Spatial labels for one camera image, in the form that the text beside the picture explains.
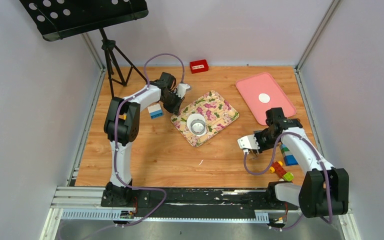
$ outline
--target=wooden table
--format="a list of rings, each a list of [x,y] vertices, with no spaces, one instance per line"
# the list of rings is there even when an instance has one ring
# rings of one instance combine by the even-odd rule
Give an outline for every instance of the wooden table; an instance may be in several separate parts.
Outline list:
[[[237,139],[262,130],[267,126],[257,123],[245,101],[235,87],[235,82],[262,72],[270,73],[292,104],[296,107],[295,118],[301,120],[309,139],[314,143],[313,133],[292,67],[211,67],[209,71],[191,74],[186,67],[185,83],[192,86],[182,107],[193,102],[210,90],[217,91],[239,112],[239,118],[226,129],[199,147],[192,147],[170,122],[170,114],[151,119],[148,110],[140,115],[139,135],[132,146],[131,175],[134,186],[148,187],[267,187],[269,182],[279,180],[275,173],[253,176],[244,169],[244,155]],[[151,80],[159,79],[167,72],[180,81],[181,67],[148,67]],[[114,84],[114,94],[124,97],[141,89],[145,81],[137,73],[127,87]],[[105,186],[110,180],[112,156],[110,142],[104,133],[104,121],[111,100],[108,79],[105,79],[91,124],[76,186]],[[272,151],[248,160],[252,171],[261,171],[268,165]],[[279,148],[276,160],[283,160]],[[295,176],[293,182],[301,185],[304,175],[299,166],[286,166]]]

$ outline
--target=red box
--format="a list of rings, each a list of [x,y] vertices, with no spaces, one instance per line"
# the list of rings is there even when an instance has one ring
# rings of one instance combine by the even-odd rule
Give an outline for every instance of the red box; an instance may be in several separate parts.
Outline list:
[[[198,61],[191,61],[189,63],[189,67],[190,67],[190,71],[193,74],[206,72],[209,69],[207,60],[205,59],[198,60]]]

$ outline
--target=floral tray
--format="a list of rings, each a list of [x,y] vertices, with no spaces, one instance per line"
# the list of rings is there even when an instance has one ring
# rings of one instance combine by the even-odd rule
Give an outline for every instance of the floral tray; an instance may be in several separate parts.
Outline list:
[[[203,136],[196,136],[186,126],[186,121],[191,114],[199,113],[205,118],[207,132]],[[193,147],[199,147],[233,121],[238,119],[236,111],[220,94],[214,90],[204,94],[182,110],[180,115],[173,115],[171,122]]]

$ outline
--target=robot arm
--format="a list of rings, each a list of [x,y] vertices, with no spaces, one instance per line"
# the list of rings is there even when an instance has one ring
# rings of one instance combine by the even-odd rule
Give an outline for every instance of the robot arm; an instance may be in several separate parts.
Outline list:
[[[112,149],[112,174],[110,182],[106,186],[107,197],[119,198],[119,204],[125,205],[130,199],[131,189],[125,187],[118,177],[125,183],[132,185],[130,161],[132,143],[139,133],[140,113],[149,105],[161,101],[163,107],[172,114],[178,115],[180,106],[185,99],[185,94],[191,87],[185,83],[179,83],[175,89],[172,86],[176,79],[169,73],[163,72],[158,80],[151,81],[149,89],[141,95],[127,101],[117,115],[117,109],[123,102],[122,98],[114,97],[110,104],[104,124],[104,132],[108,136]],[[117,139],[115,139],[115,119],[118,119]],[[114,163],[116,146],[118,151]]]
[[[307,218],[322,217],[329,215],[327,191],[330,191],[333,215],[346,214],[348,173],[343,168],[335,168],[317,151],[298,119],[287,119],[280,107],[268,110],[266,116],[268,128],[239,138],[239,147],[244,152],[261,153],[277,147],[276,139],[282,134],[281,142],[291,151],[305,174],[302,186],[284,181],[270,182],[267,190],[268,199],[296,205]],[[321,163],[327,170],[330,189],[324,187],[325,176]]]

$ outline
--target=pink cutting board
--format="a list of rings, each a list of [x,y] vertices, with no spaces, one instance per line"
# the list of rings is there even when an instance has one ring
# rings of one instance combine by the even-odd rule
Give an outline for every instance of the pink cutting board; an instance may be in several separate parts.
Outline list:
[[[297,113],[284,91],[267,72],[238,80],[236,88],[261,125],[267,125],[266,111],[271,108],[282,108],[287,118]]]

